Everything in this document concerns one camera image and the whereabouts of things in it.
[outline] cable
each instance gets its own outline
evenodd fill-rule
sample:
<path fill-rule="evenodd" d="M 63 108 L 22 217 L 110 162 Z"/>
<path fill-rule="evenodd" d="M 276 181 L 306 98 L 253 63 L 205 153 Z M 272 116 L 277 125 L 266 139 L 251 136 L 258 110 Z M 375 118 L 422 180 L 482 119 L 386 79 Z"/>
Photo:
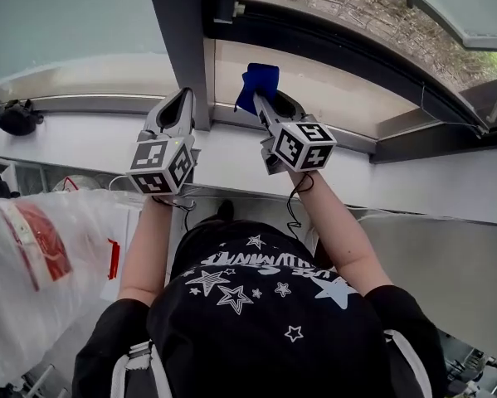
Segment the cable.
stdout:
<path fill-rule="evenodd" d="M 185 227 L 185 231 L 189 231 L 189 226 L 188 226 L 189 212 L 191 212 L 193 209 L 197 207 L 197 203 L 194 200 L 192 201 L 191 206 L 185 206 L 175 202 L 164 201 L 162 198 L 156 196 L 152 196 L 152 200 L 161 205 L 172 206 L 173 208 L 178 208 L 181 209 L 182 211 L 185 211 L 185 216 L 183 218 L 183 226 Z"/>
<path fill-rule="evenodd" d="M 304 183 L 305 179 L 309 177 L 310 181 L 311 181 L 311 184 L 309 187 L 307 187 L 306 189 L 303 189 L 303 190 L 300 190 L 300 187 L 301 185 Z M 314 180 L 313 178 L 309 175 L 308 172 L 304 173 L 304 176 L 302 177 L 301 181 L 296 185 L 296 187 L 294 189 L 292 189 L 292 192 L 290 193 L 289 195 L 289 199 L 287 199 L 287 211 L 289 212 L 290 216 L 292 217 L 292 219 L 294 221 L 290 221 L 287 223 L 287 228 L 289 229 L 289 231 L 294 235 L 294 237 L 298 239 L 298 236 L 296 235 L 295 231 L 292 230 L 293 228 L 294 229 L 299 229 L 301 228 L 301 223 L 298 221 L 298 219 L 296 218 L 296 215 L 294 213 L 294 211 L 292 210 L 292 205 L 291 205 L 291 201 L 292 201 L 292 198 L 293 196 L 296 194 L 296 193 L 303 193 L 303 192 L 308 192 L 309 190 L 311 190 L 314 186 Z"/>
<path fill-rule="evenodd" d="M 110 183 L 108 183 L 108 190 L 112 190 L 112 184 L 114 184 L 115 180 L 119 180 L 120 178 L 126 178 L 126 176 L 117 176 L 117 177 L 112 178 Z"/>

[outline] backpack strap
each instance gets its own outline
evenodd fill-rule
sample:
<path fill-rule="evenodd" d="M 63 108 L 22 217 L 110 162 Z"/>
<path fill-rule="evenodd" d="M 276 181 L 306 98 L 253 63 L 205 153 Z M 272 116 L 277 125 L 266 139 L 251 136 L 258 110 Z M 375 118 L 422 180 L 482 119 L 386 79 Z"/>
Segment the backpack strap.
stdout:
<path fill-rule="evenodd" d="M 390 356 L 392 386 L 397 397 L 432 398 L 429 376 L 411 343 L 397 330 L 385 330 L 384 332 Z"/>
<path fill-rule="evenodd" d="M 158 398 L 173 398 L 167 375 L 159 358 L 158 350 L 152 341 L 134 345 L 128 355 L 123 355 L 116 363 L 112 374 L 111 398 L 124 398 L 127 371 L 151 371 Z"/>

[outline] blue cloth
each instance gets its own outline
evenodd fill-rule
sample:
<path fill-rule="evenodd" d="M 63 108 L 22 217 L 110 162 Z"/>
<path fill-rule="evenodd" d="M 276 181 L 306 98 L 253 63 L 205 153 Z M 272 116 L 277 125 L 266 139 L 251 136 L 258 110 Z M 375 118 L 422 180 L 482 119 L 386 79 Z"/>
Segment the blue cloth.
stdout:
<path fill-rule="evenodd" d="M 257 116 L 256 107 L 254 106 L 254 93 L 257 91 L 272 103 L 280 82 L 280 68 L 273 65 L 250 63 L 246 72 L 242 75 L 242 80 L 245 84 L 235 103 L 235 110 L 239 106 Z"/>

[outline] black wire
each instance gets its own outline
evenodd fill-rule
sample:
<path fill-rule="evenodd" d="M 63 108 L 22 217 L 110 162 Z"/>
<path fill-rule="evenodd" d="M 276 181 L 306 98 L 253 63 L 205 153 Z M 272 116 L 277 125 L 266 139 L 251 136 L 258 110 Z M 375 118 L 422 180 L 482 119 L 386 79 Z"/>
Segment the black wire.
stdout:
<path fill-rule="evenodd" d="M 185 211 L 185 217 L 183 218 L 183 225 L 185 226 L 186 232 L 189 231 L 189 227 L 188 227 L 189 212 L 190 211 Z"/>
<path fill-rule="evenodd" d="M 191 206 L 185 206 L 185 205 L 180 205 L 179 203 L 164 201 L 162 198 L 156 196 L 152 196 L 152 200 L 161 205 L 172 206 L 174 208 L 178 208 L 181 209 L 182 211 L 185 211 L 185 217 L 183 218 L 183 225 L 185 226 L 185 231 L 189 231 L 188 227 L 189 212 L 195 209 L 195 206 L 197 205 L 196 203 L 193 203 L 193 205 Z"/>
<path fill-rule="evenodd" d="M 307 177 L 309 177 L 309 179 L 311 181 L 310 186 L 307 187 L 306 189 L 300 190 L 301 185 L 304 183 L 304 181 L 305 181 L 305 179 Z M 313 178 L 310 176 L 310 174 L 308 172 L 305 172 L 304 176 L 301 179 L 301 181 L 296 185 L 296 187 L 294 189 L 292 189 L 292 192 L 289 195 L 289 199 L 287 200 L 287 211 L 289 212 L 290 216 L 294 220 L 294 221 L 290 221 L 290 222 L 287 223 L 287 228 L 289 229 L 289 231 L 294 235 L 294 237 L 297 240 L 298 240 L 298 236 L 296 235 L 296 233 L 292 229 L 293 228 L 294 229 L 300 229 L 301 228 L 301 223 L 298 221 L 298 219 L 296 218 L 296 215 L 295 215 L 294 211 L 292 210 L 292 198 L 293 198 L 293 196 L 296 193 L 308 192 L 309 190 L 311 190 L 313 188 L 313 186 L 314 186 L 314 180 L 313 180 Z"/>

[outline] star print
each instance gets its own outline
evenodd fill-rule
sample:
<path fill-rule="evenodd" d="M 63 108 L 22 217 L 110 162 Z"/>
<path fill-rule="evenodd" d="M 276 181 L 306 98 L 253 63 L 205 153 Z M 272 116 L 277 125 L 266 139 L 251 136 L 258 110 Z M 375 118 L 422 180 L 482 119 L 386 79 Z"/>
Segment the star print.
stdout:
<path fill-rule="evenodd" d="M 280 283 L 280 282 L 278 282 L 278 287 L 274 292 L 276 292 L 277 294 L 280 294 L 282 298 L 284 298 L 285 295 L 291 293 L 289 290 L 289 284 L 288 283 Z"/>
<path fill-rule="evenodd" d="M 242 293 L 242 289 L 244 286 L 238 286 L 236 288 L 229 289 L 224 286 L 219 286 L 218 288 L 224 293 L 224 296 L 220 301 L 217 302 L 217 305 L 226 305 L 229 303 L 231 307 L 235 310 L 238 315 L 241 315 L 242 304 L 244 303 L 253 303 L 250 298 L 248 298 L 244 293 Z"/>
<path fill-rule="evenodd" d="M 357 293 L 357 290 L 350 288 L 342 278 L 338 278 L 333 282 L 317 279 L 316 277 L 311 277 L 311 280 L 323 289 L 315 298 L 331 298 L 341 309 L 348 307 L 348 295 Z"/>
<path fill-rule="evenodd" d="M 261 240 L 261 235 L 257 235 L 256 237 L 249 238 L 246 246 L 248 246 L 248 245 L 255 245 L 255 246 L 257 246 L 258 250 L 261 250 L 261 245 L 266 245 L 266 243 L 263 240 Z"/>
<path fill-rule="evenodd" d="M 304 335 L 301 334 L 301 326 L 298 326 L 297 328 L 293 328 L 292 326 L 289 326 L 289 331 L 285 334 L 291 342 L 294 342 L 296 339 L 300 339 Z"/>
<path fill-rule="evenodd" d="M 202 283 L 202 286 L 204 288 L 204 296 L 208 296 L 215 284 L 230 283 L 230 280 L 221 278 L 222 273 L 223 271 L 209 274 L 206 271 L 202 270 L 201 277 L 199 277 L 198 279 L 189 280 L 186 284 Z"/>

